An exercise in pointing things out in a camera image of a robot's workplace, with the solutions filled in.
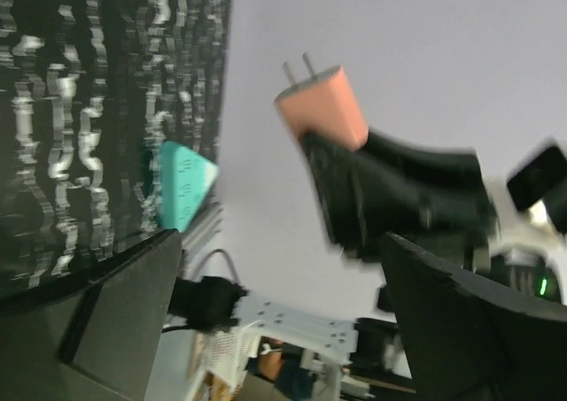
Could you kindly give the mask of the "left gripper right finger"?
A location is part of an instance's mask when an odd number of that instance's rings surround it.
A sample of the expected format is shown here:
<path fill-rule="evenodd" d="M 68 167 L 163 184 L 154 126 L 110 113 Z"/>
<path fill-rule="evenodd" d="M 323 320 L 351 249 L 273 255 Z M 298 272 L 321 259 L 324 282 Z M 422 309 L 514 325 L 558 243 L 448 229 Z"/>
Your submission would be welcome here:
<path fill-rule="evenodd" d="M 564 400 L 566 308 L 380 240 L 385 279 L 420 400 Z"/>

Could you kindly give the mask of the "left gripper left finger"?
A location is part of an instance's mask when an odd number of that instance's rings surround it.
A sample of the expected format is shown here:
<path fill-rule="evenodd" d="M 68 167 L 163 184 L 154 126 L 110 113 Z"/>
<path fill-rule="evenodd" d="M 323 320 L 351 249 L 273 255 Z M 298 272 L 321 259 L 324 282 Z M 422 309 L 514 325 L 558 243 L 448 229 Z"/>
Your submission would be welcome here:
<path fill-rule="evenodd" d="M 182 256 L 164 230 L 1 300 L 3 400 L 142 400 Z"/>

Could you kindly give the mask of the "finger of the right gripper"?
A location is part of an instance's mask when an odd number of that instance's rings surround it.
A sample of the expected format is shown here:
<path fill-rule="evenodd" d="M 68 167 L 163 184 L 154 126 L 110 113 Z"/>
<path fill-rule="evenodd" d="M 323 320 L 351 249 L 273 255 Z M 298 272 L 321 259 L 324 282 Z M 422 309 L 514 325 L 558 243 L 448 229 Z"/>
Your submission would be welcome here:
<path fill-rule="evenodd" d="M 299 146 L 307 161 L 331 244 L 347 258 L 379 262 L 379 239 L 394 233 L 415 240 L 425 234 L 419 196 L 409 187 L 423 173 L 411 161 L 379 145 L 349 150 L 324 135 L 307 132 Z"/>
<path fill-rule="evenodd" d="M 472 189 L 483 185 L 474 150 L 426 150 L 369 131 L 365 152 L 411 178 L 434 186 Z"/>

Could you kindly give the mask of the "pink plug adapter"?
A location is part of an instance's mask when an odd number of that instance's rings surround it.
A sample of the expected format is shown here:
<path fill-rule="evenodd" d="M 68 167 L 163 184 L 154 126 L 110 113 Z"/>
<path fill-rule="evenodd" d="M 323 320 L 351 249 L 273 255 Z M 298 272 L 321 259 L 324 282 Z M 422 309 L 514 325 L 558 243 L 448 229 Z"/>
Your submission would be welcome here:
<path fill-rule="evenodd" d="M 309 72 L 303 81 L 294 77 L 288 63 L 283 63 L 289 87 L 274 100 L 280 116 L 297 139 L 314 131 L 349 150 L 358 150 L 368 140 L 369 125 L 344 67 L 336 65 L 318 73 L 306 53 L 302 58 Z"/>

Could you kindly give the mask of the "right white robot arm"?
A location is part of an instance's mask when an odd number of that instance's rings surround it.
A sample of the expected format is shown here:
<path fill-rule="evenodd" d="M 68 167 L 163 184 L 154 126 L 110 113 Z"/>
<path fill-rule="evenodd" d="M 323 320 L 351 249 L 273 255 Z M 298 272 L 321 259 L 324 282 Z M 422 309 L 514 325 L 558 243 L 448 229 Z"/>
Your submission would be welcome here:
<path fill-rule="evenodd" d="M 474 150 L 424 150 L 370 133 L 349 148 L 299 138 L 328 238 L 379 263 L 384 234 L 493 281 L 566 300 L 566 158 L 548 143 L 507 180 L 486 180 Z"/>

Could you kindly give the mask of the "teal triangular power strip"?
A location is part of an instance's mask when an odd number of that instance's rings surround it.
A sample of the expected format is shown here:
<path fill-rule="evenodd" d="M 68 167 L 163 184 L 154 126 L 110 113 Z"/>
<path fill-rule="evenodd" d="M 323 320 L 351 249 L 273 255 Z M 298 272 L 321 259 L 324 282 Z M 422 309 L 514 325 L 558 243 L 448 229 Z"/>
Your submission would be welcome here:
<path fill-rule="evenodd" d="M 160 225 L 184 232 L 209 190 L 219 167 L 194 150 L 173 141 L 160 148 L 161 212 Z"/>

